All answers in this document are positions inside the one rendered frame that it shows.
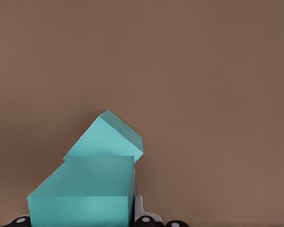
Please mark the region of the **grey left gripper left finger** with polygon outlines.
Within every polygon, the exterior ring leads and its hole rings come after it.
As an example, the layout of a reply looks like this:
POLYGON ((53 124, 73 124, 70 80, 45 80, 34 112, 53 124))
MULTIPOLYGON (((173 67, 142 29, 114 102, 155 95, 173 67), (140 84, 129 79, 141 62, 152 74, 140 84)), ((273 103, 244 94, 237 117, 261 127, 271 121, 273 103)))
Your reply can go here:
POLYGON ((14 219, 9 224, 2 227, 31 227, 31 220, 29 215, 23 215, 14 219))

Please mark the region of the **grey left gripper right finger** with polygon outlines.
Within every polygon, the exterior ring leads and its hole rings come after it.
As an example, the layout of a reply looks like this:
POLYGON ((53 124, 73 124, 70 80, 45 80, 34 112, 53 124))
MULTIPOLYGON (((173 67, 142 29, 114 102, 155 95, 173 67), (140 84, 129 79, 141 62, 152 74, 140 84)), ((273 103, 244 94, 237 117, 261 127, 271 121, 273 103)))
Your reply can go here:
POLYGON ((165 227, 165 225, 160 215, 144 210, 142 196, 136 195, 132 227, 165 227))

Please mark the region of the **blue cube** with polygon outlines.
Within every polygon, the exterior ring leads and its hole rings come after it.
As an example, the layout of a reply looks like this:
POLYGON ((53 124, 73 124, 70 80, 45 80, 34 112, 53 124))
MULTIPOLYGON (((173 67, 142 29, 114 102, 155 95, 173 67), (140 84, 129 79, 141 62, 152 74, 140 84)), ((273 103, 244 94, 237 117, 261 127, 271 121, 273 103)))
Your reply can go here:
POLYGON ((63 157, 133 156, 143 155, 142 136, 111 110, 99 115, 73 147, 63 157))
POLYGON ((126 227, 135 196, 135 161, 72 157, 29 196, 32 227, 126 227))

